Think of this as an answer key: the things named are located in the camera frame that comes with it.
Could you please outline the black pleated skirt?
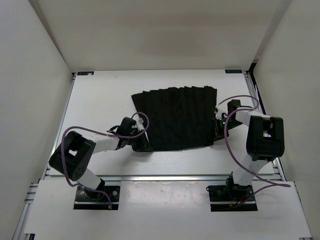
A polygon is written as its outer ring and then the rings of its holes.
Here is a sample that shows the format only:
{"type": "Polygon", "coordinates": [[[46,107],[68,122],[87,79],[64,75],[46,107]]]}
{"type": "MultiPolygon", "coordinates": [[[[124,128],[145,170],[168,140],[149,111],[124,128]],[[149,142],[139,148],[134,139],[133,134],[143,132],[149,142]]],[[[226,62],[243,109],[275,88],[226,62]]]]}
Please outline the black pleated skirt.
{"type": "Polygon", "coordinates": [[[169,87],[131,96],[137,112],[149,120],[147,137],[153,151],[179,151],[214,144],[217,89],[169,87]]]}

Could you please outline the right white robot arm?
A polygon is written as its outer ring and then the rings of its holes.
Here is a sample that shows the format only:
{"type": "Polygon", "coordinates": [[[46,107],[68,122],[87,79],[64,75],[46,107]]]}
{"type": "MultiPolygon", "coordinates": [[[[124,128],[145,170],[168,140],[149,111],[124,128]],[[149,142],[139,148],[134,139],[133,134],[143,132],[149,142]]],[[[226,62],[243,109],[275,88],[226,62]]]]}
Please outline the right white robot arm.
{"type": "Polygon", "coordinates": [[[227,111],[217,105],[215,114],[215,135],[224,138],[227,150],[238,169],[230,174],[224,193],[230,200],[238,199],[243,189],[251,186],[260,170],[285,151],[284,121],[281,117],[269,116],[257,111],[257,106],[243,106],[239,99],[227,103],[227,111]],[[241,125],[247,126],[245,140],[246,155],[237,160],[232,152],[228,137],[229,131],[241,125]]]}

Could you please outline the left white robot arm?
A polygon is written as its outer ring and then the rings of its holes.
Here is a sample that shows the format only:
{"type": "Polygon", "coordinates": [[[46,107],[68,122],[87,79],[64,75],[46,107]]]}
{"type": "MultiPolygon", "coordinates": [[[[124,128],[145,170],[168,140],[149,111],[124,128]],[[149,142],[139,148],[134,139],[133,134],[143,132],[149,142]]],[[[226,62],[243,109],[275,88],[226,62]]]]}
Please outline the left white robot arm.
{"type": "Polygon", "coordinates": [[[71,126],[62,134],[61,143],[49,159],[49,166],[63,174],[71,187],[80,187],[93,199],[106,195],[105,182],[88,169],[92,155],[131,146],[135,152],[152,152],[147,138],[150,120],[142,112],[138,119],[123,118],[107,132],[71,126]]]}

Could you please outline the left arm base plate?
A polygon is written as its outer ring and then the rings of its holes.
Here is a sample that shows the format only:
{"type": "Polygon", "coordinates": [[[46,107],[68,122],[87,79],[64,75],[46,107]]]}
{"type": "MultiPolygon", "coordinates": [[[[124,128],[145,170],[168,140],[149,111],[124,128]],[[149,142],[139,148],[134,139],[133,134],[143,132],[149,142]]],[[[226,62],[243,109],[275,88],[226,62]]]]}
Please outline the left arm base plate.
{"type": "Polygon", "coordinates": [[[119,209],[120,185],[105,185],[103,191],[108,195],[99,192],[92,192],[78,186],[75,193],[74,210],[104,210],[116,211],[119,209]]]}

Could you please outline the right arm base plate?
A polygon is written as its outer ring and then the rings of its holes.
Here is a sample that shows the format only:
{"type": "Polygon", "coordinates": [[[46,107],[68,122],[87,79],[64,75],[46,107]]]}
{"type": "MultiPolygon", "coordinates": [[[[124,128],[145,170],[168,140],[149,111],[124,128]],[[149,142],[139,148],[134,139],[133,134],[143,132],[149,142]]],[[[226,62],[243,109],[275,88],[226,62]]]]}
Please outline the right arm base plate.
{"type": "Polygon", "coordinates": [[[223,185],[208,185],[211,212],[256,212],[258,211],[251,185],[238,185],[230,176],[223,185]]]}

